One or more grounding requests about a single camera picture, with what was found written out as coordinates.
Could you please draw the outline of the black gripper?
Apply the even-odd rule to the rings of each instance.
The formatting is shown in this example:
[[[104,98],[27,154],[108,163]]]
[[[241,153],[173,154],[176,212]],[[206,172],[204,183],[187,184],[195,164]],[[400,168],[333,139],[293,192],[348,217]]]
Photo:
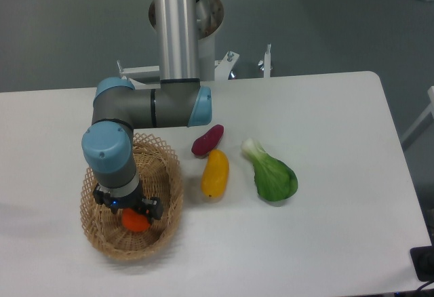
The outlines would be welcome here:
[[[102,186],[98,183],[94,187],[92,195],[98,205],[105,205],[113,214],[117,214],[119,209],[138,210],[138,213],[143,215],[149,224],[155,220],[161,220],[163,216],[163,204],[160,198],[146,198],[140,185],[128,195],[115,197],[109,192],[103,191]]]

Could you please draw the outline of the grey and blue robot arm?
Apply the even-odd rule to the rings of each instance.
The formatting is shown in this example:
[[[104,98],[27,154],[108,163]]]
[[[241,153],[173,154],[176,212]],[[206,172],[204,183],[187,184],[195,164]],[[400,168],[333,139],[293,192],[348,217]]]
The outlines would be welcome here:
[[[92,124],[81,147],[97,185],[94,200],[112,212],[131,209],[160,220],[158,197],[142,192],[133,156],[133,133],[152,127],[191,127],[212,120],[212,98],[200,84],[196,4],[201,0],[155,0],[159,44],[157,89],[138,90],[124,76],[102,80],[93,100]]]

